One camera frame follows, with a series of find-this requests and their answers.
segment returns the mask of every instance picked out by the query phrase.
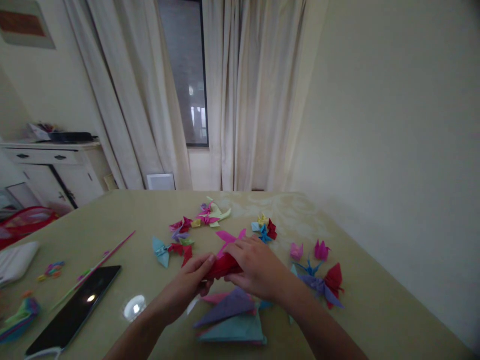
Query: teal paper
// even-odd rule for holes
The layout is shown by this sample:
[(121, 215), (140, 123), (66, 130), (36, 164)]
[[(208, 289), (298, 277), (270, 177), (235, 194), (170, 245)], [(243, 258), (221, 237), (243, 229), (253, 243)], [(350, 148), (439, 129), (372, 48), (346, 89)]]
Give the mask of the teal paper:
[(164, 242), (155, 236), (152, 239), (152, 244), (158, 262), (162, 264), (165, 269), (168, 269), (170, 260), (169, 246), (165, 246)]

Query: yellow origami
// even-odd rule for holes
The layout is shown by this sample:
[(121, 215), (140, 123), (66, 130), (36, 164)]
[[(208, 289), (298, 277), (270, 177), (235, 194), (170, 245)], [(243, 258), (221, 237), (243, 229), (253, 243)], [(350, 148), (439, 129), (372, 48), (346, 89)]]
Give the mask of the yellow origami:
[(265, 214), (262, 212), (261, 218), (260, 216), (258, 217), (258, 225), (260, 225), (260, 227), (262, 227), (263, 225), (268, 225), (269, 220), (270, 219), (266, 217)]
[(193, 221), (191, 222), (191, 227), (192, 227), (193, 229), (199, 228), (199, 227), (201, 227), (201, 226), (202, 226), (202, 220), (201, 220), (201, 219), (196, 219), (196, 220), (193, 220)]

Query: beige wall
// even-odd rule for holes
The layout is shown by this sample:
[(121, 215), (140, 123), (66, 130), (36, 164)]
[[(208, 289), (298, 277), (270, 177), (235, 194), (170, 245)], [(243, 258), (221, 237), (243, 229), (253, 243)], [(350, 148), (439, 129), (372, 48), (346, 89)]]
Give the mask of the beige wall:
[(479, 14), (331, 1), (290, 174), (477, 353)]

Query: phone screen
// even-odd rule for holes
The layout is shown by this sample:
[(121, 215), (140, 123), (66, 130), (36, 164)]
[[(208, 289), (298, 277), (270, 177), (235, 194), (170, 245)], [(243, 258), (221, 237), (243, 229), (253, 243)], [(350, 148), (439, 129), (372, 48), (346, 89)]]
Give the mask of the phone screen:
[(52, 348), (65, 349), (100, 302), (121, 266), (98, 268), (26, 351), (26, 356)]

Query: white curtain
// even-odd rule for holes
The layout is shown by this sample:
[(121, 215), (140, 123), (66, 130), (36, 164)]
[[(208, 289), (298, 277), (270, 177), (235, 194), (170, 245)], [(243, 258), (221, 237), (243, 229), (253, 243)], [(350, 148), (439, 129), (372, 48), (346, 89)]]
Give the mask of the white curtain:
[(284, 186), (306, 0), (203, 0), (212, 186)]
[(189, 155), (156, 0), (64, 0), (97, 100), (100, 141), (120, 188), (173, 173), (191, 190)]

